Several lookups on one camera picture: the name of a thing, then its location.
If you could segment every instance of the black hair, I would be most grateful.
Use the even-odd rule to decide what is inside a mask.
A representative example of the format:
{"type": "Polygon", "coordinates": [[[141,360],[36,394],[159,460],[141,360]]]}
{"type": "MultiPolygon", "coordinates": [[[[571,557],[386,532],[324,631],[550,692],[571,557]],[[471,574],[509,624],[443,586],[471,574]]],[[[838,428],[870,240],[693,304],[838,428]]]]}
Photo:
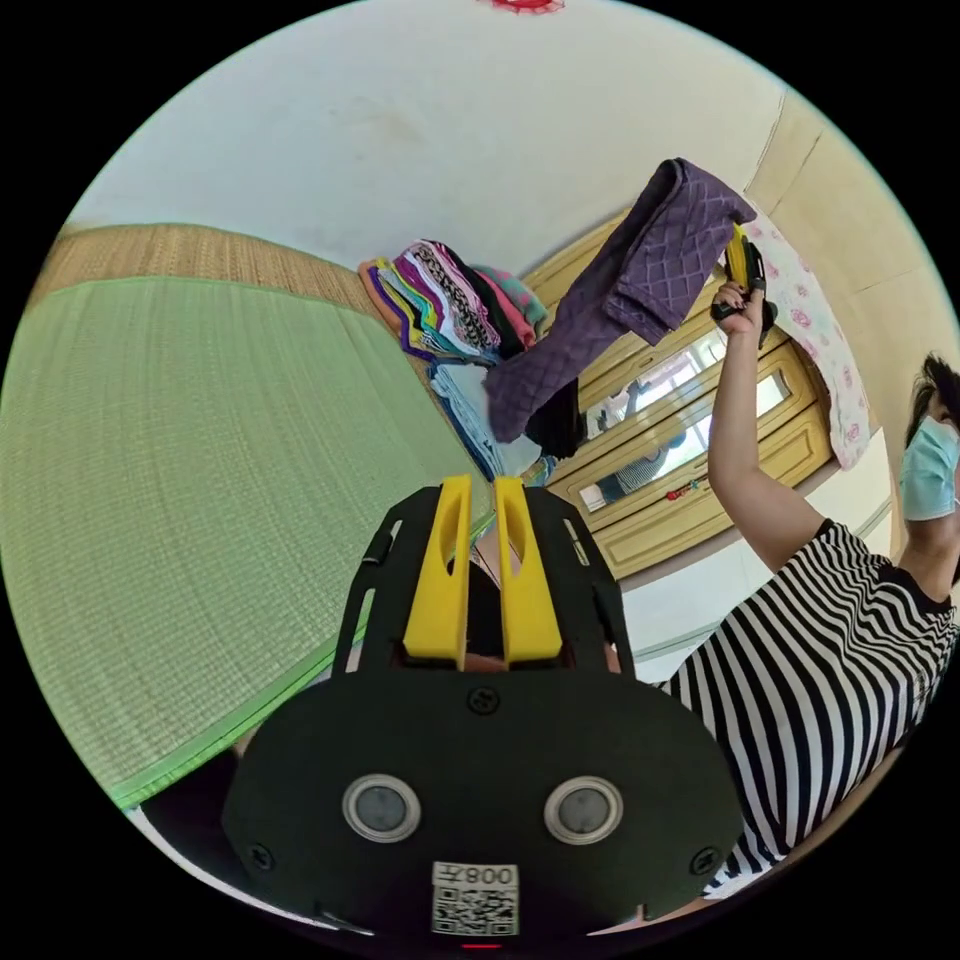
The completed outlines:
{"type": "MultiPolygon", "coordinates": [[[[927,414],[934,394],[940,398],[954,426],[960,430],[960,373],[951,369],[949,364],[935,353],[928,353],[913,388],[907,446],[920,429],[920,423],[927,414]]],[[[960,583],[960,563],[953,574],[953,585],[956,586],[957,583],[960,583]]]]}

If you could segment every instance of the purple cloth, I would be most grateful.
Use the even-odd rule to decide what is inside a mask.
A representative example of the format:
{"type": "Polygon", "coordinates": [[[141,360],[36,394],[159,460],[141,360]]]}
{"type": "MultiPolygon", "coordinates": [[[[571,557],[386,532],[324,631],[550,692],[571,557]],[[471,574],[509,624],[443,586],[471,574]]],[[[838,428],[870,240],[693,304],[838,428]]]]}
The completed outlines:
{"type": "Polygon", "coordinates": [[[487,375],[494,437],[516,440],[537,410],[625,333],[656,344],[676,330],[733,239],[734,223],[755,217],[726,184],[687,160],[661,163],[557,304],[547,336],[487,375]]]}
{"type": "Polygon", "coordinates": [[[413,357],[419,357],[421,360],[429,360],[431,362],[436,360],[437,358],[432,353],[418,350],[410,343],[410,319],[393,302],[387,291],[384,290],[383,284],[380,282],[380,277],[377,275],[377,268],[371,267],[368,273],[370,275],[370,282],[373,284],[377,293],[380,294],[380,299],[400,318],[400,330],[402,331],[400,335],[400,346],[403,347],[404,353],[409,353],[413,357]]]}
{"type": "Polygon", "coordinates": [[[447,307],[445,303],[441,303],[440,298],[423,279],[420,274],[420,267],[404,252],[393,261],[393,269],[433,307],[433,311],[437,315],[437,330],[440,330],[444,323],[448,322],[447,307]]]}

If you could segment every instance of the black and white striped shirt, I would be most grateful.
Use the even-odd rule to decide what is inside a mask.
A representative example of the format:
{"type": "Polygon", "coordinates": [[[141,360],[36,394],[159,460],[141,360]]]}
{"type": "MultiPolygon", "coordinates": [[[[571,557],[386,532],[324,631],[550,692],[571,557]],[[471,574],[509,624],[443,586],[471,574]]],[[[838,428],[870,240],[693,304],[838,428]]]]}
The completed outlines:
{"type": "Polygon", "coordinates": [[[920,722],[957,633],[949,601],[830,520],[729,614],[660,687],[740,789],[744,832],[704,897],[782,860],[920,722]]]}

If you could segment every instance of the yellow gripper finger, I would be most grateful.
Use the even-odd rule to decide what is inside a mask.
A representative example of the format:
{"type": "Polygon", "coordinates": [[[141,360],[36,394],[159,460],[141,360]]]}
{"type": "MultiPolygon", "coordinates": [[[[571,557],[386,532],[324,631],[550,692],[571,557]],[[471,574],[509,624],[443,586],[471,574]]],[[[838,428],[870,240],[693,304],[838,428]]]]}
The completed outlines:
{"type": "Polygon", "coordinates": [[[747,276],[746,243],[747,235],[743,232],[743,227],[735,223],[733,239],[727,244],[727,270],[730,279],[734,283],[739,283],[741,287],[747,287],[750,282],[747,276]]]}
{"type": "Polygon", "coordinates": [[[500,611],[503,653],[507,664],[551,660],[560,655],[563,641],[550,599],[540,548],[530,522],[530,510],[519,477],[497,477],[493,482],[500,541],[500,611]],[[520,560],[513,572],[510,547],[520,560]]]}
{"type": "Polygon", "coordinates": [[[408,656],[463,669],[470,572],[470,477],[447,477],[420,567],[403,645],[408,656]],[[453,570],[447,564],[454,556],[453,570]]]}

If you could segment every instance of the screw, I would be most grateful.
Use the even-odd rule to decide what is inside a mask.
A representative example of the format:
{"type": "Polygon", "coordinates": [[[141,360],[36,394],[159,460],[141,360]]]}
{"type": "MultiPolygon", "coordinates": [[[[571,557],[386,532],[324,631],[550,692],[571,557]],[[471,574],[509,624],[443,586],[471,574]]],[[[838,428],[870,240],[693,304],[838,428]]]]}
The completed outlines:
{"type": "Polygon", "coordinates": [[[467,706],[481,717],[496,713],[500,706],[500,694],[492,687],[474,687],[467,694],[467,706]]]}
{"type": "Polygon", "coordinates": [[[716,847],[704,847],[690,861],[690,872],[695,877],[702,877],[714,870],[720,861],[720,851],[716,847]]]}
{"type": "Polygon", "coordinates": [[[273,869],[273,854],[263,844],[255,843],[247,851],[253,865],[266,873],[273,869]]]}

